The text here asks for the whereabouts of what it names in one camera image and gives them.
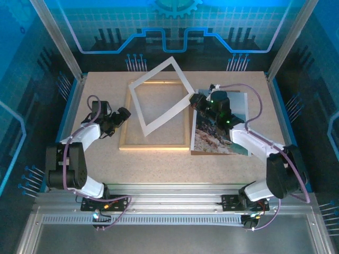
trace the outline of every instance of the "purple cable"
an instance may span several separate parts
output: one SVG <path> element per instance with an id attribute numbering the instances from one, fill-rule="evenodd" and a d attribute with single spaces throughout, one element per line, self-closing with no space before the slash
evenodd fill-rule
<path id="1" fill-rule="evenodd" d="M 271 222 L 274 221 L 275 217 L 278 215 L 279 210 L 280 210 L 280 206 L 281 206 L 281 200 L 278 198 L 278 208 L 276 209 L 274 216 L 265 225 L 262 225 L 259 228 L 254 228 L 253 231 L 263 229 L 263 228 L 267 227 L 268 225 L 270 225 Z"/>
<path id="2" fill-rule="evenodd" d="M 100 101 L 100 99 L 99 99 L 96 95 L 90 95 L 90 96 L 87 98 L 87 106 L 90 108 L 90 110 L 92 110 L 92 108 L 90 107 L 90 103 L 89 103 L 90 98 L 92 98 L 92 97 L 96 98 L 97 101 L 99 102 L 99 108 L 98 108 L 98 110 L 97 110 L 97 113 L 96 113 L 95 117 L 94 117 L 90 122 L 88 122 L 86 125 L 80 127 L 78 130 L 76 130 L 76 131 L 69 137 L 69 139 L 68 139 L 67 142 L 66 142 L 65 149 L 64 149 L 64 157 L 63 157 L 63 186 L 64 186 L 64 189 L 65 189 L 65 190 L 70 191 L 70 192 L 72 192 L 72 193 L 73 193 L 73 191 L 72 191 L 72 190 L 69 190 L 69 189 L 67 188 L 67 180 L 66 180 L 66 171 L 67 171 L 67 168 L 66 168 L 67 151 L 68 151 L 68 147 L 69 147 L 69 144 L 71 143 L 72 139 L 73 139 L 75 136 L 77 136 L 81 130 L 83 130 L 84 128 L 90 126 L 90 125 L 91 125 L 91 124 L 99 117 L 99 114 L 100 114 L 100 112 L 101 112 L 101 101 Z M 89 199 L 94 200 L 94 201 L 105 202 L 105 203 L 107 203 L 107 202 L 118 201 L 118 200 L 124 199 L 124 198 L 129 198 L 129 199 L 130 199 L 129 202 L 127 203 L 127 205 L 126 205 L 126 208 L 122 211 L 122 213 L 119 215 L 119 217 L 118 217 L 111 225 L 109 225 L 109 226 L 107 226 L 107 227 L 105 227 L 105 228 L 102 228 L 102 230 L 108 229 L 108 228 L 110 228 L 111 226 L 115 225 L 115 224 L 119 221 L 119 219 L 122 217 L 122 215 L 125 214 L 125 212 L 127 211 L 128 207 L 129 207 L 129 205 L 130 205 L 130 203 L 131 203 L 131 201 L 132 201 L 132 196 L 130 196 L 130 195 L 125 195 L 125 196 L 121 196 L 121 197 L 117 197 L 117 198 L 112 198 L 112 199 L 100 199 L 100 198 L 88 197 L 88 196 L 86 196 L 86 195 L 83 195 L 83 194 L 81 194 L 81 193 L 78 193 L 77 191 L 74 191 L 74 194 L 76 194 L 76 195 L 78 195 L 78 196 L 80 196 L 80 197 L 89 198 Z"/>
<path id="3" fill-rule="evenodd" d="M 300 184 L 300 187 L 301 187 L 302 192 L 304 193 L 306 199 L 303 199 L 303 198 L 301 198 L 301 197 L 298 197 L 298 196 L 296 196 L 296 195 L 294 195 L 294 194 L 291 194 L 291 196 L 294 197 L 294 198 L 296 198 L 296 199 L 298 199 L 298 200 L 300 200 L 300 201 L 303 201 L 303 202 L 305 202 L 305 203 L 310 203 L 310 198 L 309 198 L 309 195 L 308 195 L 308 193 L 307 193 L 306 187 L 305 187 L 305 185 L 304 185 L 304 183 L 303 183 L 303 181 L 302 181 L 302 179 L 301 179 L 301 177 L 300 177 L 300 175 L 299 175 L 299 173 L 298 173 L 298 171 L 297 171 L 295 165 L 294 165 L 293 162 L 290 160 L 290 158 L 288 158 L 287 154 L 286 154 L 284 151 L 282 151 L 280 148 L 278 148 L 277 146 L 273 145 L 273 143 L 271 143 L 271 142 L 268 141 L 267 139 L 265 139 L 265 138 L 263 138 L 263 137 L 257 135 L 256 133 L 254 133 L 254 132 L 252 132 L 251 130 L 248 129 L 248 123 L 251 122 L 251 121 L 254 121 L 254 120 L 258 119 L 258 118 L 261 116 L 262 112 L 263 112 L 263 102 L 262 102 L 262 100 L 261 100 L 261 97 L 260 97 L 259 93 L 258 93 L 252 86 L 249 86 L 249 85 L 246 85 L 246 84 L 232 84 L 232 85 L 227 85 L 227 86 L 220 86 L 219 88 L 229 88 L 229 87 L 233 87 L 233 86 L 246 86 L 246 87 L 248 87 L 249 89 L 251 89 L 251 90 L 255 93 L 255 95 L 257 96 L 257 98 L 258 98 L 258 100 L 259 100 L 259 103 L 260 103 L 260 110 L 259 110 L 259 113 L 258 113 L 257 116 L 255 116 L 255 117 L 253 117 L 253 118 L 251 118 L 251 119 L 249 119 L 249 120 L 247 120 L 247 121 L 245 122 L 245 129 L 246 129 L 246 131 L 247 131 L 248 133 L 250 133 L 251 135 L 253 135 L 253 136 L 255 136 L 256 138 L 260 139 L 261 141 L 265 142 L 265 143 L 268 144 L 270 147 L 273 147 L 275 150 L 277 150 L 277 151 L 285 158 L 285 160 L 287 161 L 287 163 L 291 166 L 291 168 L 292 168 L 292 170 L 293 170 L 293 172 L 294 172 L 294 174 L 295 174 L 295 176 L 296 176 L 296 178 L 297 178 L 297 180 L 298 180 L 298 182 L 299 182 L 299 184 Z M 265 225 L 263 225 L 263 226 L 261 226 L 261 227 L 259 227 L 259 228 L 256 228 L 256 229 L 254 229 L 254 230 L 263 229 L 263 228 L 267 227 L 269 224 L 271 224 L 271 222 L 275 219 L 275 217 L 278 215 L 278 212 L 279 212 L 279 210 L 280 210 L 281 201 L 280 201 L 280 199 L 278 199 L 278 201 L 279 201 L 279 203 L 278 203 L 278 208 L 277 208 L 277 210 L 276 210 L 276 212 L 275 212 L 273 218 L 271 218 L 271 219 L 268 221 L 268 223 L 266 223 Z"/>

